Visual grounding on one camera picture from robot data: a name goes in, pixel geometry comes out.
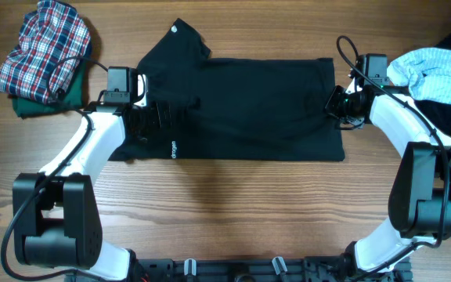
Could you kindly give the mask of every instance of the table surface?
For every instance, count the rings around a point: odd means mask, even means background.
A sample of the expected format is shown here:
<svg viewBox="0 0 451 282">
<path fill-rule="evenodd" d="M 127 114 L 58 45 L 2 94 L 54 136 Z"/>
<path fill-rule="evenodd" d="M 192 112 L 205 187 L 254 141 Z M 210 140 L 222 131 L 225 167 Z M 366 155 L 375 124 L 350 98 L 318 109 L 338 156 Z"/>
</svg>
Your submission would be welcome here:
<svg viewBox="0 0 451 282">
<path fill-rule="evenodd" d="M 74 6 L 92 33 L 93 57 L 107 66 L 135 67 L 180 17 L 201 33 L 213 57 L 333 57 L 340 85 L 349 83 L 335 48 L 340 34 L 351 37 L 361 54 L 394 59 L 451 32 L 451 1 L 81 0 Z M 0 0 L 0 65 L 17 44 L 23 15 L 34 8 L 31 0 Z M 85 91 L 95 99 L 105 85 L 105 73 L 91 67 Z M 51 161 L 79 121 L 74 113 L 21 120 L 0 93 L 0 243 L 12 217 L 13 180 Z M 387 216 L 400 162 L 372 126 L 343 132 L 343 140 L 340 163 L 109 162 L 95 185 L 104 238 L 140 258 L 339 255 Z M 9 256 L 21 273 L 43 273 L 18 265 L 12 251 Z M 451 281 L 451 239 L 414 254 L 413 268 L 415 281 Z M 11 279 L 0 266 L 5 280 Z"/>
</svg>

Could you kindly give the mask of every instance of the blue and white striped fabric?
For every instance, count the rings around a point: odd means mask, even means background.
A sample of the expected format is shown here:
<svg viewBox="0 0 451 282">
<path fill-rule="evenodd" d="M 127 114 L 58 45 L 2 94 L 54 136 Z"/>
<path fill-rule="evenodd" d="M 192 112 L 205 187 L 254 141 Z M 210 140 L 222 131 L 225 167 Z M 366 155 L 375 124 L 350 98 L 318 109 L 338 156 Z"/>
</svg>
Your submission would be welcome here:
<svg viewBox="0 0 451 282">
<path fill-rule="evenodd" d="M 412 98 L 451 104 L 451 51 L 418 49 L 400 56 L 388 67 L 397 86 L 408 86 Z"/>
</svg>

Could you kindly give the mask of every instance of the cable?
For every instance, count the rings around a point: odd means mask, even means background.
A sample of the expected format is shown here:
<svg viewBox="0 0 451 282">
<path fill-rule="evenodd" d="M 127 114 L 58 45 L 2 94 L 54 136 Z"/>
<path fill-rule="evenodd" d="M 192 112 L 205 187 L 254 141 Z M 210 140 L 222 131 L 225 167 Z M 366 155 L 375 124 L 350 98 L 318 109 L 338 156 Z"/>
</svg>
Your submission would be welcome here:
<svg viewBox="0 0 451 282">
<path fill-rule="evenodd" d="M 440 215 L 440 220 L 439 220 L 439 226 L 438 226 L 438 236 L 436 238 L 436 243 L 431 244 L 428 242 L 416 242 L 411 244 L 407 249 L 405 249 L 403 252 L 401 252 L 400 254 L 396 255 L 394 258 L 392 258 L 391 260 L 384 262 L 383 264 L 381 264 L 380 266 L 378 266 L 376 269 L 374 269 L 371 272 L 368 273 L 364 273 L 362 276 L 352 280 L 352 282 L 357 282 L 360 281 L 364 278 L 369 277 L 370 275 L 373 275 L 375 273 L 378 273 L 379 271 L 383 270 L 386 267 L 389 267 L 392 264 L 397 263 L 400 259 L 402 259 L 404 256 L 408 255 L 411 251 L 416 250 L 418 247 L 420 246 L 426 246 L 426 247 L 430 247 L 430 248 L 438 248 L 439 246 L 441 246 L 442 241 L 443 241 L 443 236 L 445 234 L 445 218 L 446 218 L 446 206 L 448 204 L 448 197 L 449 197 L 449 189 L 450 189 L 450 168 L 449 168 L 449 160 L 448 160 L 448 154 L 446 153 L 446 149 L 443 146 L 443 143 L 441 141 L 441 139 L 439 138 L 436 129 L 432 128 L 431 125 L 429 124 L 429 122 L 425 119 L 425 117 L 419 113 L 418 110 L 415 110 L 414 108 L 412 108 L 407 102 L 403 102 L 400 98 L 392 95 L 389 91 L 383 89 L 380 85 L 378 85 L 375 81 L 369 79 L 364 73 L 362 73 L 355 64 L 353 64 L 348 57 L 344 54 L 344 52 L 342 52 L 341 49 L 341 39 L 344 39 L 345 41 L 347 41 L 351 47 L 356 51 L 356 47 L 354 45 L 354 43 L 352 43 L 351 39 L 348 38 L 347 36 L 341 35 L 337 38 L 337 50 L 339 52 L 339 54 L 341 55 L 342 59 L 347 63 L 347 65 L 349 65 L 354 72 L 356 72 L 357 74 L 359 74 L 359 76 L 361 76 L 362 78 L 364 78 L 366 81 L 368 81 L 371 85 L 377 87 L 378 89 L 380 89 L 383 93 L 385 93 L 387 96 L 389 96 L 391 99 L 393 99 L 395 102 L 400 103 L 401 105 L 403 105 L 406 109 L 408 109 L 409 111 L 411 111 L 413 114 L 415 114 L 420 121 L 422 121 L 422 123 L 424 123 L 425 127 L 428 129 L 429 133 L 431 134 L 431 136 L 436 140 L 436 143 L 438 144 L 438 148 L 439 148 L 439 152 L 442 156 L 442 163 L 443 163 L 443 174 L 444 174 L 444 184 L 443 184 L 443 201 L 442 201 L 442 210 L 441 210 L 441 215 Z"/>
<path fill-rule="evenodd" d="M 83 57 L 83 56 L 72 56 L 72 57 L 68 57 L 65 58 L 61 61 L 59 61 L 52 69 L 52 71 L 50 72 L 48 78 L 46 79 L 46 88 L 47 91 L 49 92 L 50 98 L 53 99 L 53 102 L 58 103 L 60 106 L 69 109 L 69 110 L 74 110 L 75 112 L 79 113 L 83 118 L 86 119 L 87 121 L 87 127 L 86 127 L 86 132 L 83 135 L 83 137 L 81 137 L 81 139 L 79 140 L 78 144 L 73 148 L 73 150 L 63 159 L 62 162 L 60 162 L 60 164 L 57 166 L 57 168 L 55 168 L 55 170 L 53 170 L 48 176 L 46 176 L 34 189 L 34 192 L 22 203 L 22 205 L 20 206 L 20 208 L 16 211 L 15 215 L 13 216 L 10 224 L 8 225 L 8 228 L 6 229 L 5 232 L 5 236 L 3 237 L 2 243 L 1 243 L 1 265 L 3 267 L 3 269 L 5 270 L 5 272 L 10 275 L 12 278 L 15 278 L 17 280 L 22 280 L 22 281 L 38 281 L 38 280 L 45 280 L 45 279 L 50 279 L 53 277 L 57 277 L 63 274 L 73 274 L 73 275 L 81 275 L 83 277 L 87 277 L 87 278 L 91 278 L 91 279 L 96 279 L 96 280 L 100 280 L 100 281 L 106 281 L 104 280 L 102 277 L 98 277 L 96 275 L 92 275 L 89 273 L 85 273 L 82 272 L 78 269 L 65 269 L 65 270 L 61 270 L 61 271 L 57 271 L 54 273 L 50 273 L 50 274 L 45 274 L 45 275 L 41 275 L 41 276 L 36 276 L 36 277 L 26 277 L 23 275 L 20 275 L 18 273 L 15 273 L 11 267 L 8 264 L 8 258 L 6 257 L 6 252 L 8 250 L 8 243 L 9 243 L 9 238 L 12 235 L 13 230 L 15 229 L 15 225 L 16 223 L 19 221 L 21 215 L 23 214 L 23 211 L 25 211 L 25 209 L 29 206 L 29 204 L 36 198 L 38 198 L 40 195 L 42 195 L 45 191 L 45 187 L 46 185 L 52 180 L 52 178 L 57 175 L 62 169 L 64 169 L 66 166 L 68 166 L 69 161 L 74 157 L 74 155 L 81 149 L 81 147 L 85 144 L 86 140 L 88 139 L 88 137 L 90 136 L 90 133 L 93 130 L 93 123 L 92 120 L 90 119 L 90 117 L 82 110 L 76 109 L 74 107 L 71 107 L 70 105 L 60 101 L 59 99 L 56 98 L 55 94 L 52 92 L 52 90 L 50 89 L 50 78 L 52 77 L 53 72 L 55 71 L 55 69 L 61 65 L 62 63 L 65 63 L 68 60 L 87 60 L 93 63 L 96 63 L 97 65 L 101 66 L 105 71 L 107 71 L 107 68 L 102 65 L 101 63 L 97 62 L 94 59 L 90 59 L 87 57 Z"/>
</svg>

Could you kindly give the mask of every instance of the wood grain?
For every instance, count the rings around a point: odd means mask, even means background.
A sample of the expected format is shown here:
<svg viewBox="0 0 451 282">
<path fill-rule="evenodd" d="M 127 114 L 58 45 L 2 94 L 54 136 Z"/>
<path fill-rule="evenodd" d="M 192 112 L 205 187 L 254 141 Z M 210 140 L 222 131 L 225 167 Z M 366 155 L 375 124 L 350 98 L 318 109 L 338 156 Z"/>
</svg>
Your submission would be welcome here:
<svg viewBox="0 0 451 282">
<path fill-rule="evenodd" d="M 34 1 L 0 1 L 0 64 L 17 43 Z M 451 31 L 451 2 L 175 1 L 74 2 L 92 32 L 93 56 L 134 67 L 178 17 L 195 27 L 214 57 L 335 58 L 336 82 L 348 67 L 335 39 L 390 59 L 432 46 Z M 92 67 L 92 99 L 106 75 Z M 79 125 L 76 114 L 26 120 L 0 93 L 0 241 L 11 219 L 11 187 L 56 156 Z M 110 162 L 95 193 L 107 240 L 140 258 L 246 259 L 338 255 L 387 215 L 400 162 L 376 128 L 344 132 L 346 159 L 330 162 Z M 42 269 L 12 266 L 27 275 Z M 413 256 L 415 281 L 451 281 L 451 240 Z M 0 281 L 11 280 L 0 266 Z"/>
</svg>

